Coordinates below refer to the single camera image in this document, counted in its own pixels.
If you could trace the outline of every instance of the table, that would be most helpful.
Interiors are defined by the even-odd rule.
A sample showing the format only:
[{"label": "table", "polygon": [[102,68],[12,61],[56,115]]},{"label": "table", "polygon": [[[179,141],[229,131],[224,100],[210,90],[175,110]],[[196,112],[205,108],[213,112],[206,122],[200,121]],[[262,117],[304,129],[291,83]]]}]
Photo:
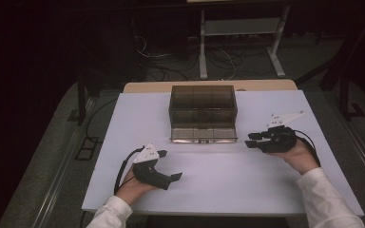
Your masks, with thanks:
[{"label": "table", "polygon": [[83,210],[95,211],[112,195],[121,163],[132,150],[154,143],[157,149],[168,151],[167,156],[159,160],[156,169],[166,175],[182,172],[182,178],[172,182],[167,191],[152,191],[137,201],[133,205],[137,214],[264,217],[303,214],[301,193],[296,186],[298,173],[278,158],[266,156],[258,149],[248,149],[243,142],[247,140],[246,134],[266,129],[271,113],[303,110],[305,114],[301,118],[287,125],[313,139],[322,167],[333,185],[355,213],[363,215],[311,107],[293,82],[259,80],[175,84],[206,83],[233,85],[237,90],[238,142],[170,142],[167,109],[173,83],[128,84],[115,106]]}]

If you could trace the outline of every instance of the wire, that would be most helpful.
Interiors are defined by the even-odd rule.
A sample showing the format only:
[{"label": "wire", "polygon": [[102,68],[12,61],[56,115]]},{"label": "wire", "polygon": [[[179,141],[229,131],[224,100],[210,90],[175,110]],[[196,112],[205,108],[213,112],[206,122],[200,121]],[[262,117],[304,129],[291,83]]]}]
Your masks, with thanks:
[{"label": "wire", "polygon": [[142,150],[144,150],[144,146],[142,146],[142,148],[138,148],[138,149],[132,151],[121,164],[120,171],[118,171],[117,180],[115,180],[115,184],[114,184],[114,195],[118,192],[118,190],[122,186],[122,185],[120,185],[121,177],[123,176],[123,173],[124,173],[124,170],[128,163],[128,160],[132,157],[132,155],[134,155],[135,153],[141,152]]},{"label": "wire", "polygon": [[112,99],[111,101],[109,101],[109,102],[107,102],[107,103],[103,104],[101,107],[99,107],[99,108],[98,108],[98,109],[97,109],[97,110],[93,113],[93,115],[91,115],[90,119],[88,120],[87,127],[86,127],[86,138],[87,138],[89,141],[91,141],[92,143],[103,143],[103,142],[95,142],[95,141],[93,141],[93,140],[92,140],[92,138],[88,135],[88,128],[89,128],[89,126],[90,126],[91,120],[93,120],[94,116],[95,116],[97,113],[99,113],[99,111],[100,111],[100,110],[102,110],[102,109],[103,109],[104,107],[106,107],[107,105],[109,105],[109,104],[113,103],[114,101],[117,101],[117,98]]},{"label": "wire", "polygon": [[310,139],[310,137],[308,136],[308,135],[306,135],[304,132],[301,132],[301,131],[299,131],[299,130],[294,130],[295,132],[298,132],[298,133],[300,133],[300,134],[302,134],[303,136],[305,136],[309,141],[310,141],[310,143],[311,143],[311,145],[313,146],[313,149],[315,150],[315,151],[317,151],[316,150],[316,146],[314,145],[314,143],[313,143],[313,141]]},{"label": "wire", "polygon": [[232,61],[232,59],[230,58],[230,56],[223,50],[223,49],[221,49],[221,48],[219,48],[219,50],[221,51],[221,52],[223,52],[226,56],[227,56],[227,58],[229,58],[229,60],[230,60],[230,63],[232,64],[232,67],[233,67],[233,69],[234,69],[234,72],[233,72],[233,74],[232,74],[232,76],[230,76],[230,78],[228,78],[227,79],[227,81],[229,81],[230,79],[232,79],[235,75],[236,75],[236,66],[235,66],[235,64],[233,63],[233,61]]},{"label": "wire", "polygon": [[124,186],[126,183],[132,181],[132,179],[134,179],[135,176],[133,176],[132,178],[128,179],[127,181],[123,182],[123,184],[120,185],[120,187],[118,189],[120,189],[122,186]]}]

